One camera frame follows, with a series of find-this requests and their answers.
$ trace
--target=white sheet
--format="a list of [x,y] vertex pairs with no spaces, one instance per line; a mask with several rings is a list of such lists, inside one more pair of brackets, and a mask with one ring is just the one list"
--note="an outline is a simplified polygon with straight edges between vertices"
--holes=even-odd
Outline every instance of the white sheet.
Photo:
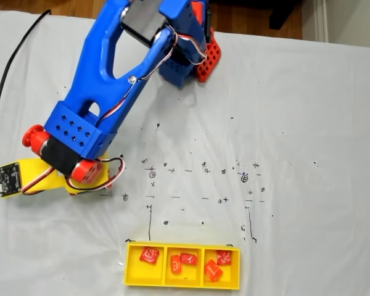
[[[35,19],[0,12],[0,79]],[[22,47],[0,103],[0,165],[33,157],[23,132],[65,97],[92,23],[48,17]],[[206,84],[150,79],[110,146],[127,167],[112,196],[0,199],[0,295],[370,295],[370,49],[216,39]],[[145,52],[124,36],[115,72]],[[240,247],[241,290],[125,287],[125,240],[149,239],[147,205],[152,241]]]

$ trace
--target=drawn line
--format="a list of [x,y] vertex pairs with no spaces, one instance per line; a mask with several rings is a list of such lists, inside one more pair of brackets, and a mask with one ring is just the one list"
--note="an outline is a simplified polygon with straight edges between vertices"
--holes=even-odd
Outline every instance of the drawn line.
[[249,229],[251,232],[251,239],[253,239],[255,243],[257,243],[257,239],[252,236],[252,222],[251,222],[251,213],[249,212],[249,207],[245,207],[245,208],[248,209],[248,219],[249,219]]
[[149,241],[150,241],[150,222],[152,221],[152,205],[149,207],[149,228],[148,228],[148,236],[149,236]]

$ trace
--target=red gummy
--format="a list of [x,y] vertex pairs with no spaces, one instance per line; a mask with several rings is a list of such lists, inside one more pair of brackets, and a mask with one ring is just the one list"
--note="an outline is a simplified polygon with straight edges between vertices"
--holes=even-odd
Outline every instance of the red gummy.
[[181,263],[189,264],[189,265],[196,265],[197,257],[192,254],[181,253]]
[[231,265],[232,258],[231,258],[231,251],[216,251],[216,264],[217,265]]
[[158,256],[159,256],[158,250],[154,250],[153,248],[150,247],[144,247],[144,249],[141,252],[140,261],[155,264]]
[[210,278],[210,281],[216,282],[223,274],[223,271],[213,260],[210,260],[206,265],[204,265],[204,273]]
[[173,255],[170,258],[170,268],[171,272],[174,274],[181,273],[181,259],[179,255]]

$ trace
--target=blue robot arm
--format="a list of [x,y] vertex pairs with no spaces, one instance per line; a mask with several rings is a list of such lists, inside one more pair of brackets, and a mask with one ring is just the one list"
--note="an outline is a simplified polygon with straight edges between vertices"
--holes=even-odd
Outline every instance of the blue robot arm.
[[[198,2],[205,10],[205,1]],[[204,21],[197,20],[191,0],[108,0],[85,39],[67,97],[55,106],[44,134],[30,134],[32,150],[65,176],[87,174],[88,168],[74,171],[107,150],[154,70],[159,67],[164,79],[180,87],[203,62]],[[124,28],[150,49],[138,66],[115,78],[115,45]],[[89,111],[93,103],[99,115]]]

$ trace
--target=white wall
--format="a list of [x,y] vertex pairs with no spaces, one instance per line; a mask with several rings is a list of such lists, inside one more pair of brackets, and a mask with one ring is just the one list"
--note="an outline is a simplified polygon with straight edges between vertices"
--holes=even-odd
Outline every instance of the white wall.
[[303,0],[302,18],[303,39],[370,47],[370,0]]

